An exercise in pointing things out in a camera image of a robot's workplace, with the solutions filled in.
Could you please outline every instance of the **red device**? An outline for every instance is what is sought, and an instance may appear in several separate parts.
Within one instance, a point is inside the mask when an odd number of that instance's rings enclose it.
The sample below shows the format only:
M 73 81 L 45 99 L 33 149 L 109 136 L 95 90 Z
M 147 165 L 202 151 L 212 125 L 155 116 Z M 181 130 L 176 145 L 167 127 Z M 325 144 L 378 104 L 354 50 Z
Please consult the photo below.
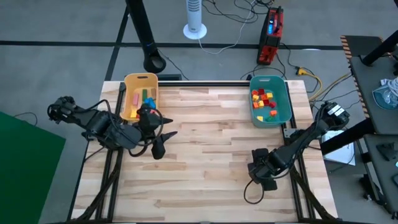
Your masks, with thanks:
M 280 6 L 270 8 L 261 30 L 260 47 L 257 53 L 258 64 L 270 65 L 273 61 L 282 38 L 283 26 L 284 10 Z

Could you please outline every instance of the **green screen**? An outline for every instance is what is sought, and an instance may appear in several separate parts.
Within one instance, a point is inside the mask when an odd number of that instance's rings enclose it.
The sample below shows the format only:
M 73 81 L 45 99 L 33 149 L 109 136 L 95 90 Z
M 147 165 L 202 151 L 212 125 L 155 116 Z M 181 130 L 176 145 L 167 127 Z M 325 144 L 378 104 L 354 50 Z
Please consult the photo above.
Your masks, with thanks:
M 38 223 L 64 144 L 0 112 L 0 223 Z

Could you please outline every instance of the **plastic bin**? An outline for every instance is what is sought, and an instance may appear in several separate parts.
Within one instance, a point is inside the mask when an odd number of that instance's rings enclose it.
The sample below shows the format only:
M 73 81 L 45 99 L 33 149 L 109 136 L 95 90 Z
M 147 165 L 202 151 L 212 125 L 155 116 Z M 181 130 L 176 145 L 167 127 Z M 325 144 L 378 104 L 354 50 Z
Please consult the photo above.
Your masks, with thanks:
M 271 108 L 269 106 L 265 106 L 261 109 L 253 108 L 251 92 L 253 90 L 258 90 L 259 88 L 263 88 L 266 93 L 273 94 L 273 101 L 276 102 L 275 108 Z M 289 96 L 287 94 L 285 81 L 278 76 L 260 75 L 253 77 L 250 81 L 249 100 L 252 122 L 258 128 L 274 128 L 290 120 L 292 117 L 292 110 L 290 108 Z M 272 121 L 266 121 L 266 119 L 270 116 L 269 112 L 271 110 L 277 110 L 277 115 Z M 257 116 L 262 116 L 264 120 L 258 120 Z
M 130 74 L 124 78 L 124 83 L 126 84 L 126 97 L 124 100 L 124 110 L 120 114 L 120 117 L 127 121 L 136 122 L 139 119 L 131 117 L 131 112 L 133 110 L 138 110 L 143 102 L 142 91 L 147 90 L 147 98 L 152 97 L 155 101 L 156 108 L 158 108 L 158 84 L 157 76 L 153 73 L 136 73 Z M 138 96 L 137 106 L 133 105 L 133 99 L 135 94 Z

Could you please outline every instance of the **pink block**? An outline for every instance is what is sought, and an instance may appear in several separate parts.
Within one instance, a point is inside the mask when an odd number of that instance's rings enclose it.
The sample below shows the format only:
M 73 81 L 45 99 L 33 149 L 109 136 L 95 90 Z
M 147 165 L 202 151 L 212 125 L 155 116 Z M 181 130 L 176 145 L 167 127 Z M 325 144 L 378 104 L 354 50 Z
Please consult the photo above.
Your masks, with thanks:
M 135 93 L 135 94 L 134 94 L 134 97 L 133 97 L 133 99 L 132 99 L 132 104 L 133 104 L 133 105 L 135 105 L 135 106 L 138 105 L 138 98 L 139 98 L 139 94 L 138 94 L 138 93 Z

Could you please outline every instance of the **red block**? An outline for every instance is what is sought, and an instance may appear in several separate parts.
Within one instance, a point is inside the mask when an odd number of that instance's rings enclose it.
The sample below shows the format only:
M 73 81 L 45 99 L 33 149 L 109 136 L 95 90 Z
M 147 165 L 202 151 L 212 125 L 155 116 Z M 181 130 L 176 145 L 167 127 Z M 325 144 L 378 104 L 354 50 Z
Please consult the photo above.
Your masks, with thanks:
M 269 103 L 269 106 L 270 106 L 271 108 L 275 108 L 275 107 L 276 107 L 276 103 L 275 103 L 275 102 L 270 102 L 270 103 Z

